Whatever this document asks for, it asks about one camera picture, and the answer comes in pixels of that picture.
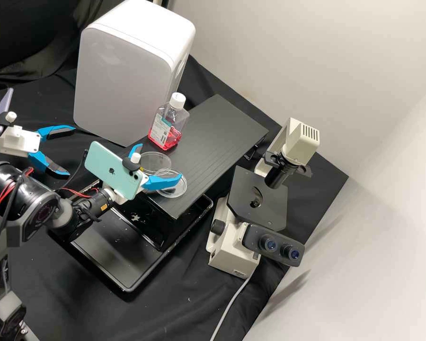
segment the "petri dish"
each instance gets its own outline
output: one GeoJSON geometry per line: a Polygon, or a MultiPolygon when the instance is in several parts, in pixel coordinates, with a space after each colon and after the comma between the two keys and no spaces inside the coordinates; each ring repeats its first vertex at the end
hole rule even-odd
{"type": "Polygon", "coordinates": [[[142,167],[142,171],[147,175],[164,175],[172,167],[172,161],[170,158],[160,152],[145,152],[141,154],[141,160],[139,162],[142,167]]]}
{"type": "MultiPolygon", "coordinates": [[[[179,174],[180,173],[177,172],[176,170],[170,169],[170,170],[167,170],[167,172],[164,173],[163,175],[164,177],[172,178],[179,174]]],[[[156,175],[160,176],[162,174],[160,172],[157,172],[156,175]]],[[[167,189],[158,189],[156,192],[162,195],[163,197],[177,198],[182,196],[186,192],[187,188],[188,188],[188,183],[185,177],[182,175],[180,181],[174,187],[167,188],[167,189]]]]}

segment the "black tablecloth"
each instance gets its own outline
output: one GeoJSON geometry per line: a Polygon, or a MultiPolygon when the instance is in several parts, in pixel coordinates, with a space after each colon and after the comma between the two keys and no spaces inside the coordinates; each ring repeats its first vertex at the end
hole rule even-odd
{"type": "MultiPolygon", "coordinates": [[[[73,124],[72,110],[75,71],[15,87],[10,109],[15,122],[25,129],[73,124]]],[[[197,105],[214,93],[266,127],[268,134],[262,153],[277,131],[268,118],[191,58],[180,85],[188,105],[197,105]]],[[[77,167],[83,149],[98,140],[120,152],[121,147],[94,136],[76,133],[69,138],[50,140],[41,149],[69,171],[77,167]]],[[[0,154],[17,167],[26,159],[0,154]]],[[[250,168],[242,158],[239,164],[250,168]]],[[[347,176],[316,154],[311,162],[311,181],[289,182],[289,229],[284,233],[305,242],[315,225],[341,189],[347,176]]],[[[215,200],[227,193],[233,176],[230,169],[207,192],[215,200]]],[[[36,174],[51,188],[60,182],[36,174]]],[[[179,244],[133,295],[113,291],[95,272],[86,269],[45,231],[18,249],[10,251],[12,287],[27,306],[26,322],[42,340],[208,340],[232,295],[242,280],[207,265],[205,250],[213,211],[179,244]]],[[[232,306],[218,340],[241,340],[265,306],[287,267],[262,258],[254,276],[232,306]]]]}

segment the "white knob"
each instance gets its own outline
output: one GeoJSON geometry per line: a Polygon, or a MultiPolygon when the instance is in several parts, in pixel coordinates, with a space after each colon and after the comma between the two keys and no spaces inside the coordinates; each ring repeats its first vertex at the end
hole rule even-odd
{"type": "Polygon", "coordinates": [[[140,160],[141,160],[141,155],[139,153],[133,153],[131,155],[131,162],[132,163],[139,163],[140,160]]]}
{"type": "Polygon", "coordinates": [[[18,116],[16,115],[16,113],[14,111],[10,111],[6,114],[5,120],[7,120],[10,123],[13,123],[16,120],[17,117],[18,116]]]}

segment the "sticker label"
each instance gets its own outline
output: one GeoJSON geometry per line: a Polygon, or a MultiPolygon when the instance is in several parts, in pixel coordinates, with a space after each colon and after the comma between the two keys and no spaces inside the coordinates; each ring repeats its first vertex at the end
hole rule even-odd
{"type": "Polygon", "coordinates": [[[163,120],[160,114],[156,115],[155,121],[153,122],[153,127],[151,127],[150,137],[164,146],[167,140],[167,136],[170,131],[170,123],[163,120]]]}

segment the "grey cable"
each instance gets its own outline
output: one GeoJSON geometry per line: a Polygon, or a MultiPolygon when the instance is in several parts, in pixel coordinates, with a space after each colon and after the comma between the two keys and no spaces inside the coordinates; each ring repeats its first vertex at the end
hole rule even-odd
{"type": "Polygon", "coordinates": [[[216,329],[213,332],[213,335],[210,339],[210,341],[214,341],[214,338],[216,337],[216,334],[219,331],[219,328],[222,325],[222,322],[224,322],[224,319],[226,318],[227,312],[229,311],[229,309],[231,308],[233,302],[235,301],[235,299],[237,298],[237,296],[240,294],[240,292],[242,292],[242,290],[245,288],[245,286],[248,284],[249,280],[251,279],[252,275],[254,274],[254,271],[256,269],[252,270],[250,276],[243,282],[243,284],[239,287],[239,289],[237,290],[237,292],[235,293],[235,295],[233,295],[231,301],[229,302],[229,304],[227,305],[226,309],[224,310],[224,313],[222,313],[221,319],[218,322],[218,325],[216,326],[216,329]]]}

